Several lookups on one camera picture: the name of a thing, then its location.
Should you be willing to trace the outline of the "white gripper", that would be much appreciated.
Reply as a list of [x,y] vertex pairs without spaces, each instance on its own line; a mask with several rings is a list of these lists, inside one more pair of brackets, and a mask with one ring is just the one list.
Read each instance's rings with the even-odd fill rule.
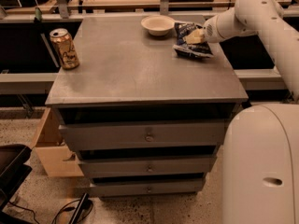
[[230,8],[205,21],[202,29],[196,29],[184,37],[187,44],[204,41],[219,43],[237,36],[254,35],[256,12],[250,8]]

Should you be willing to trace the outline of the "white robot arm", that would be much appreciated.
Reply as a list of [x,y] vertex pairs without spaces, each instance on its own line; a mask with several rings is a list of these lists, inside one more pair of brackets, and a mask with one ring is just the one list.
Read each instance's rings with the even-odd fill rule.
[[256,34],[293,98],[253,105],[230,122],[222,224],[299,224],[299,34],[282,16],[275,0],[235,0],[203,25],[201,37],[211,43]]

